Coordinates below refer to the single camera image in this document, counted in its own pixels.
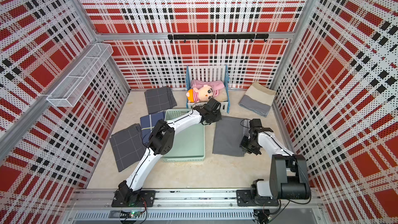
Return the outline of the plain grey pillowcase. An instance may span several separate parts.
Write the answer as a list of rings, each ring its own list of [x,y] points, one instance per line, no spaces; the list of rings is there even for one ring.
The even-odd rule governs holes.
[[[212,153],[243,157],[240,144],[244,136],[248,136],[248,119],[222,116],[216,123]]]

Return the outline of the mint green plastic basket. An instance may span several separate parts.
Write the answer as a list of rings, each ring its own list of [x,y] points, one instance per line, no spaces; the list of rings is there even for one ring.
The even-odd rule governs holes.
[[[162,157],[165,162],[194,162],[205,159],[205,127],[199,122],[181,130],[172,149]]]

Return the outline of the beige and grey pillowcase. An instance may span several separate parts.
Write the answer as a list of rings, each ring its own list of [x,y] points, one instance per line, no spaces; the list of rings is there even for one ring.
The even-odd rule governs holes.
[[[275,96],[276,91],[262,86],[259,82],[254,82],[243,95],[239,106],[267,117]]]

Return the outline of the navy blue striped pillowcase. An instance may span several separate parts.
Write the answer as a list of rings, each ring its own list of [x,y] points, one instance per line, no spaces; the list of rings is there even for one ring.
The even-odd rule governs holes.
[[[156,123],[162,119],[164,120],[165,118],[165,112],[158,112],[154,114],[150,114],[144,117],[140,118],[140,125],[141,125],[141,130],[142,130],[142,135],[143,135],[143,144],[148,147],[149,146],[149,136],[152,132],[152,129],[156,125]]]

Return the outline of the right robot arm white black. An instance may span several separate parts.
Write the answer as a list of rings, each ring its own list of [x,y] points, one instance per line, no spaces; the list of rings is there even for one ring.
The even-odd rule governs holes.
[[[280,200],[308,204],[312,193],[306,159],[290,151],[271,128],[262,126],[260,119],[245,119],[240,124],[245,128],[240,148],[256,156],[261,155],[261,149],[264,149],[271,159],[269,178],[254,180],[251,185],[251,204],[277,206]]]

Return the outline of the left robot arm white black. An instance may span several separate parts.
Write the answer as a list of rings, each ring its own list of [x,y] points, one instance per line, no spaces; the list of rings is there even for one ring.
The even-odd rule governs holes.
[[[190,112],[169,120],[159,120],[149,135],[146,151],[134,172],[118,185],[112,207],[133,207],[146,201],[141,193],[144,182],[156,165],[173,147],[175,136],[192,125],[210,125],[221,120],[221,103],[215,99],[202,106],[195,106]]]

